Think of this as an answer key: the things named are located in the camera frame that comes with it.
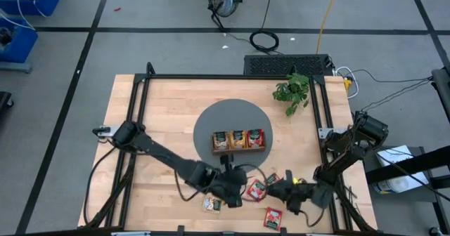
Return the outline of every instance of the gray circular platter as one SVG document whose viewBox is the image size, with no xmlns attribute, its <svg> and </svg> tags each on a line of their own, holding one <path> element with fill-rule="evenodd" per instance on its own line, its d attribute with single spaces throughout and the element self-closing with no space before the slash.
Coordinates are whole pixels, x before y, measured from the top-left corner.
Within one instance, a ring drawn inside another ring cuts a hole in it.
<svg viewBox="0 0 450 236">
<path fill-rule="evenodd" d="M 266 136 L 266 149 L 263 152 L 235 153 L 234 165 L 250 163 L 261 165 L 269 156 L 274 138 L 269 118 L 256 105 L 246 100 L 228 99 L 209 106 L 198 117 L 194 126 L 194 146 L 204 162 L 220 167 L 220 156 L 212 154 L 212 134 L 216 131 L 239 131 L 262 129 Z"/>
</svg>

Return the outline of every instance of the concrete floor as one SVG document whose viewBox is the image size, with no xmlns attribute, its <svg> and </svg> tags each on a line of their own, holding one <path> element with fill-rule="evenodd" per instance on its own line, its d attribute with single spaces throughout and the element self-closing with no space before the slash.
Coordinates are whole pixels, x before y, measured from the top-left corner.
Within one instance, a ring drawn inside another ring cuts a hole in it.
<svg viewBox="0 0 450 236">
<path fill-rule="evenodd" d="M 450 0 L 421 1 L 432 26 L 442 31 L 438 39 L 450 51 L 450 36 L 444 36 L 450 32 Z M 101 19 L 95 21 L 100 2 L 61 0 L 51 17 L 29 18 L 39 30 L 28 58 L 33 73 L 0 72 L 0 91 L 10 91 L 15 100 L 0 130 L 0 235 L 16 232 L 74 77 L 79 76 L 79 82 L 27 232 L 77 226 L 96 151 L 91 129 L 103 122 L 116 74 L 144 72 L 148 61 L 157 73 L 242 74 L 244 55 L 258 54 L 245 42 L 205 33 L 215 28 L 207 0 L 106 0 Z M 249 34 L 239 32 L 261 25 L 266 2 L 245 0 L 223 20 L 224 25 L 237 28 L 237 37 L 248 38 Z M 318 29 L 328 2 L 271 0 L 265 27 Z M 93 22 L 100 32 L 91 32 Z M 143 29 L 129 32 L 123 27 Z M 111 28 L 119 32 L 108 32 Z M 326 28 L 340 29 L 325 34 L 321 44 L 321 53 L 331 55 L 338 67 L 363 68 L 379 79 L 415 79 L 443 66 L 414 0 L 336 0 Z M 408 31 L 394 34 L 394 30 Z M 280 52 L 315 52 L 317 34 L 285 32 L 278 34 Z M 89 33 L 94 36 L 91 44 Z M 270 44 L 270 40 L 258 40 Z M 87 48 L 86 61 L 80 62 Z M 356 78 L 361 91 L 350 100 L 352 110 L 408 85 L 380 85 L 362 72 Z M 387 145 L 421 145 L 431 151 L 450 143 L 450 124 L 431 86 L 422 86 L 371 114 L 389 125 Z M 373 205 L 378 227 L 386 232 L 426 235 L 429 227 L 437 225 L 431 204 L 377 199 Z M 450 205 L 444 205 L 450 214 Z"/>
</svg>

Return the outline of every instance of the blue bin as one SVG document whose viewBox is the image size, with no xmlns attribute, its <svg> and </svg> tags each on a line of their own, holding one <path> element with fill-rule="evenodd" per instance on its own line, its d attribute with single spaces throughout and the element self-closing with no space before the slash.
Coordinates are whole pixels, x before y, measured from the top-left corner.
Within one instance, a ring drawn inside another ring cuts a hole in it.
<svg viewBox="0 0 450 236">
<path fill-rule="evenodd" d="M 45 16 L 53 13 L 59 0 L 20 0 L 20 9 L 23 15 L 41 15 L 41 11 Z M 0 0 L 0 8 L 7 14 L 20 15 L 17 7 L 17 0 Z"/>
<path fill-rule="evenodd" d="M 9 20 L 28 26 L 22 18 L 9 18 Z M 0 51 L 0 61 L 24 63 L 37 40 L 37 33 L 32 29 L 13 25 L 3 18 L 0 18 L 0 27 L 6 27 L 13 32 L 11 43 L 5 47 L 4 51 Z"/>
</svg>

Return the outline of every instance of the cart wheel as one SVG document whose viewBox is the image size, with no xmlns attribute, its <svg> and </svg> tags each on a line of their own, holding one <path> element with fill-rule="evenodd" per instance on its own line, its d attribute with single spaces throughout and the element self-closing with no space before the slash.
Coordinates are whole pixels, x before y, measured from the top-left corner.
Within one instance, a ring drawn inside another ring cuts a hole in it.
<svg viewBox="0 0 450 236">
<path fill-rule="evenodd" d="M 14 106 L 14 101 L 13 100 L 9 100 L 8 101 L 8 103 L 6 103 L 6 107 L 9 109 L 9 108 L 12 108 Z"/>
</svg>

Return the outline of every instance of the gray floor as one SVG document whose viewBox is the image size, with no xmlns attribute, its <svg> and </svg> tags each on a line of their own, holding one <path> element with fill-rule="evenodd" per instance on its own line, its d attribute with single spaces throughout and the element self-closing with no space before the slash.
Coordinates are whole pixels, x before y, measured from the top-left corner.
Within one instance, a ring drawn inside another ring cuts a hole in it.
<svg viewBox="0 0 450 236">
<path fill-rule="evenodd" d="M 61 0 L 50 18 L 30 18 L 36 27 L 90 27 L 100 0 Z M 450 30 L 449 0 L 422 0 L 436 30 Z M 245 0 L 224 20 L 227 27 L 259 27 L 267 0 Z M 272 0 L 266 27 L 318 29 L 329 0 Z M 107 0 L 99 27 L 213 28 L 207 0 Z M 414 0 L 336 0 L 330 29 L 426 30 Z M 0 72 L 0 91 L 13 93 L 15 107 L 0 130 L 0 235 L 13 234 L 22 215 L 87 33 L 40 32 L 28 61 L 31 74 Z M 249 34 L 236 33 L 248 38 Z M 279 34 L 282 53 L 314 53 L 317 34 Z M 450 51 L 450 36 L 440 36 Z M 258 39 L 270 44 L 268 39 Z M 367 69 L 379 79 L 414 79 L 441 68 L 430 35 L 326 34 L 321 53 L 336 66 Z M 28 232 L 75 228 L 96 139 L 91 129 L 105 116 L 116 74 L 242 74 L 249 44 L 220 33 L 95 33 Z M 361 91 L 352 110 L 407 84 L 377 84 L 357 73 Z M 422 145 L 427 151 L 449 144 L 450 125 L 431 86 L 422 86 L 371 114 L 390 127 L 388 145 Z M 448 173 L 446 169 L 436 174 Z M 431 204 L 374 202 L 378 226 L 386 232 L 426 235 L 437 220 Z"/>
</svg>

